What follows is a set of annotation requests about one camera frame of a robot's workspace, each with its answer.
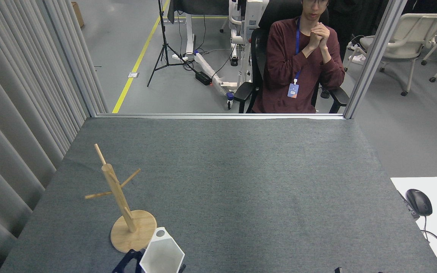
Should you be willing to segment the person's right hand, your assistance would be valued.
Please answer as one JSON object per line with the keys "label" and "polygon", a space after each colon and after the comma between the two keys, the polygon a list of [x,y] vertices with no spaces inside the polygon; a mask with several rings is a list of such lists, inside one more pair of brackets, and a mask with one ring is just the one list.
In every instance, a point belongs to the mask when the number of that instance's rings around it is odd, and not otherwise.
{"label": "person's right hand", "polygon": [[311,50],[316,49],[321,40],[323,39],[322,33],[323,33],[323,24],[322,23],[317,23],[316,25],[312,26],[311,30],[310,30],[310,40],[309,40],[309,45],[308,48]]}

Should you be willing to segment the person's left hand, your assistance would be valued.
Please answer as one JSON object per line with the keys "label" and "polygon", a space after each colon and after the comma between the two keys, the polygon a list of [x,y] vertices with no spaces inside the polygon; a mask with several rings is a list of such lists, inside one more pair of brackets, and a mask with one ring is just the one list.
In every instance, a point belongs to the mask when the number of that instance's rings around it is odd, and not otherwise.
{"label": "person's left hand", "polygon": [[327,41],[330,36],[330,30],[321,22],[318,22],[316,26],[312,29],[312,32],[319,38],[319,48],[327,48]]}

